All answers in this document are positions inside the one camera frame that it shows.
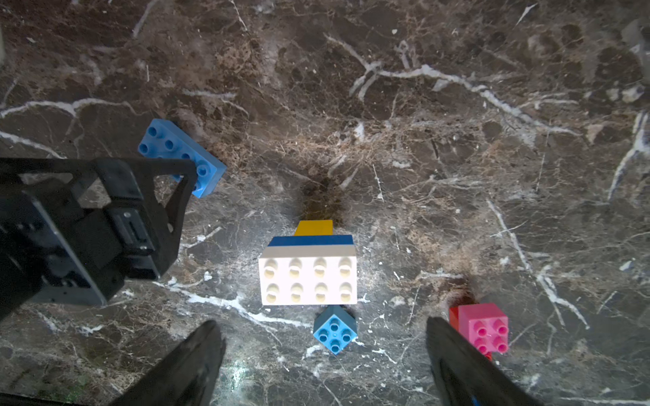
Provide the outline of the pink square lego brick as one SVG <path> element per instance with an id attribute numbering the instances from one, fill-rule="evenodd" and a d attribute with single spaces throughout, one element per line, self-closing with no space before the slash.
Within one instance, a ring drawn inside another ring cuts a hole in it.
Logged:
<path id="1" fill-rule="evenodd" d="M 495 304 L 460 306 L 460 334 L 482 355 L 509 350 L 509 318 Z"/>

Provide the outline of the white long lego brick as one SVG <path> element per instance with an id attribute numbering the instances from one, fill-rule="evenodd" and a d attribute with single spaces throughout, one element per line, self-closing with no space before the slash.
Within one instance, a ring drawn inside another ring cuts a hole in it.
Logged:
<path id="1" fill-rule="evenodd" d="M 355 245 L 267 247 L 258 266 L 265 306 L 357 303 Z"/>

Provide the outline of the light blue square lego brick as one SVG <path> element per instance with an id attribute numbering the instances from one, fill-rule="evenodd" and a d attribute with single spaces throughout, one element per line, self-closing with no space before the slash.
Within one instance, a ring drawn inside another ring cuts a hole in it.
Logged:
<path id="1" fill-rule="evenodd" d="M 313 337 L 334 355 L 358 337 L 354 316 L 342 306 L 328 306 L 313 325 Z"/>

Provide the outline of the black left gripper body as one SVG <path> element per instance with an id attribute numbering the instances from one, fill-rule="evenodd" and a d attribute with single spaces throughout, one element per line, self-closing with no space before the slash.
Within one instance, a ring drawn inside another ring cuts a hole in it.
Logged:
<path id="1" fill-rule="evenodd" d="M 1 317 L 26 302 L 104 306 L 127 279 L 157 279 L 152 174 L 101 178 L 110 203 L 81 206 L 69 183 L 1 177 Z"/>

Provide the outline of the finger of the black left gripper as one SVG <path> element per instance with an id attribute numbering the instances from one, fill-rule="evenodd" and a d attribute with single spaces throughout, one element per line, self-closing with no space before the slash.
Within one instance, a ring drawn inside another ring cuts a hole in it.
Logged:
<path id="1" fill-rule="evenodd" d="M 43 277 L 161 277 L 197 180 L 190 160 L 1 160 L 1 251 Z"/>

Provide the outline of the yellow square lego brick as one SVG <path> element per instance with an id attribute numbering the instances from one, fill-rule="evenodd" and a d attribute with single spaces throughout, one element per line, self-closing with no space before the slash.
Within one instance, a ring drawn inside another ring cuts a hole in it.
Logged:
<path id="1" fill-rule="evenodd" d="M 328 236 L 333 235 L 332 220 L 300 221 L 294 236 Z"/>

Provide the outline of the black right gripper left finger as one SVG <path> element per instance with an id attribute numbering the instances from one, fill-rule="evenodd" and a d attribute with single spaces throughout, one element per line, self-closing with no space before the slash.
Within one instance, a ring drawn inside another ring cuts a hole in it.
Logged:
<path id="1" fill-rule="evenodd" d="M 225 349 L 218 323 L 205 321 L 112 404 L 211 404 Z"/>

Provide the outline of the red long lego brick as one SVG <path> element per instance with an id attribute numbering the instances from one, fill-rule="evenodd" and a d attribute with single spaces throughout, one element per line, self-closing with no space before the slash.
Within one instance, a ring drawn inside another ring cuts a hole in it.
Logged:
<path id="1" fill-rule="evenodd" d="M 460 328 L 459 328 L 459 308 L 460 308 L 460 306 L 453 307 L 453 308 L 449 309 L 450 325 L 457 332 L 460 332 Z M 491 353 L 486 352 L 484 355 L 488 360 L 492 361 L 493 358 L 492 358 Z"/>

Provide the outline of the light blue long lego brick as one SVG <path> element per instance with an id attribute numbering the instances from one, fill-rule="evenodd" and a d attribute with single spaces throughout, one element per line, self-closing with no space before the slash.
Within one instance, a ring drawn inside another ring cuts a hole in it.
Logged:
<path id="1" fill-rule="evenodd" d="M 143 157 L 188 159 L 196 164 L 198 179 L 193 191 L 197 198 L 212 194 L 227 167 L 214 155 L 192 140 L 169 120 L 155 118 L 140 141 L 138 152 Z"/>

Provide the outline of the dark blue long lego brick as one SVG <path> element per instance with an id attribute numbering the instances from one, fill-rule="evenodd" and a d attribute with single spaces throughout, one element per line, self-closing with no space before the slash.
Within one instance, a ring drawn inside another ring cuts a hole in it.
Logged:
<path id="1" fill-rule="evenodd" d="M 276 236 L 268 247 L 321 245 L 354 245 L 354 240 L 351 235 Z"/>

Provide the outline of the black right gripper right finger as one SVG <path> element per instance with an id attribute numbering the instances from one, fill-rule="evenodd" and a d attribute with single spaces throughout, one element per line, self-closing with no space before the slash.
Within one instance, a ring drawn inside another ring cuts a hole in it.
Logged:
<path id="1" fill-rule="evenodd" d="M 463 338 L 448 321 L 429 317 L 427 350 L 443 405 L 539 405 Z"/>

